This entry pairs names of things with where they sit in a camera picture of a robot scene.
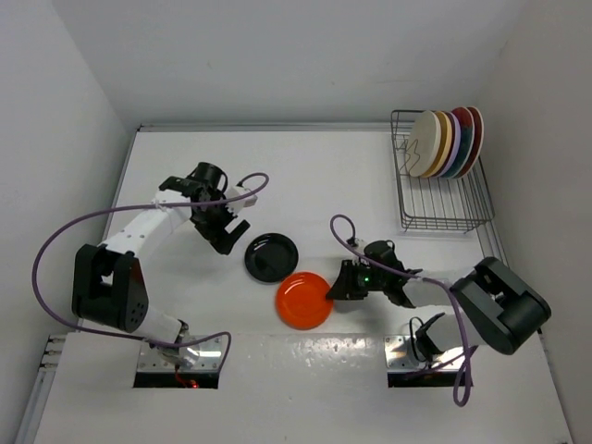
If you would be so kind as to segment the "black glossy plate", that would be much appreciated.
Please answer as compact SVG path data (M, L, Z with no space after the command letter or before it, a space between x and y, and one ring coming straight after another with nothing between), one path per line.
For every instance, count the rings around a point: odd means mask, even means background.
M294 272L299 263L299 252L289 237L265 233L248 245L243 262L247 273L256 281L275 284Z

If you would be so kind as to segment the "orange glossy plate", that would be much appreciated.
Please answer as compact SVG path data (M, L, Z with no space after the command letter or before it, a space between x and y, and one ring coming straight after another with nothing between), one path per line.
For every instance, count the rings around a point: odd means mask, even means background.
M333 311L333 301L326 298L328 291L328 283L316 273L298 272L286 277L275 298L279 319L298 330L320 327Z

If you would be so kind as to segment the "cream plastic plate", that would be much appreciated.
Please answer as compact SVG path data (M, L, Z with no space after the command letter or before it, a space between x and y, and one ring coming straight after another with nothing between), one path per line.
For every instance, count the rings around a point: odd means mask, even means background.
M426 110L413 124L408 137L406 166L411 177L420 177L436 160L441 140L441 125L435 112Z

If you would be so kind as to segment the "yellow plastic plate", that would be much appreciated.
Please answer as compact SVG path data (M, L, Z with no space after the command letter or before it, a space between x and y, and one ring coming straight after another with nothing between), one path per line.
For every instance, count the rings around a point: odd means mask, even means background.
M422 175L422 178L431 178L443 168L452 146L452 122L450 118L443 111L436 111L435 114L440 124L438 153L430 168Z

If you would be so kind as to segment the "lilac plastic plate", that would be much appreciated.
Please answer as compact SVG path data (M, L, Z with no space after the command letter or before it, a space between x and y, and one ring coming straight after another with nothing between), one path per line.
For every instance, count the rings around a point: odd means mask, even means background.
M451 141L450 155L447 157L445 165L443 166L441 171L438 173L439 178L443 177L452 167L452 164L453 164L453 162L456 158L456 155L460 149L461 138L462 138L461 126L460 126L459 119L452 112L446 112L446 115L451 122L452 141Z

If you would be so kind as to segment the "red teal floral plate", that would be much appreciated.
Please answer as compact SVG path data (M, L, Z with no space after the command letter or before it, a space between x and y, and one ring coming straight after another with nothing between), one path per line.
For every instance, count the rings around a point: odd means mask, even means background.
M459 179L466 176L475 166L475 163L477 162L478 157L481 153L484 139L485 126L483 116L480 110L474 106L468 106L467 109L471 113L474 120L474 141L472 144L469 157L459 174Z
M450 177L456 178L468 160L475 137L475 121L467 107L457 107L452 110L460 123L461 143L455 160L449 170Z

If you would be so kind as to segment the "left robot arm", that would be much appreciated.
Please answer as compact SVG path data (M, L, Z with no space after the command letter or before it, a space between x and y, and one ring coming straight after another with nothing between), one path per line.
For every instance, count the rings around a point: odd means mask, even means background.
M127 226L98 246L84 245L75 257L72 310L84 320L149 339L175 366L189 367L197 349L184 347L188 325L151 306L141 258L186 222L192 222L214 250L228 255L249 228L228 225L257 196L243 183L222 186L226 173L201 162L186 177L170 176L158 187L151 204Z

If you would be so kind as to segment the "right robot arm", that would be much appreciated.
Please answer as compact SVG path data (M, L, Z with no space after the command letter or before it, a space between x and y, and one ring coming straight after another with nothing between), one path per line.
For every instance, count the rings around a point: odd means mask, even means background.
M390 240L347 245L354 256L341 262L327 299L360 301L380 292L405 309L452 310L435 314L414 333L413 346L424 361L462 346L512 355L551 317L544 298L495 257L470 269L428 273L405 267Z

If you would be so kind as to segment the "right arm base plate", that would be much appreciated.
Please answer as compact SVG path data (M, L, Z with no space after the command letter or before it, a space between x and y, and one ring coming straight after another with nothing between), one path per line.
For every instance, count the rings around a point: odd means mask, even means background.
M461 347L424 362L409 335L384 337L383 346L390 389L452 388L464 363Z

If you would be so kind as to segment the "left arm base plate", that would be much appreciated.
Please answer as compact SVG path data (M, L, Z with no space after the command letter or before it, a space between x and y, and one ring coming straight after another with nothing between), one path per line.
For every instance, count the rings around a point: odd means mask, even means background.
M210 339L190 347L166 350L140 348L135 389L218 389L223 341Z

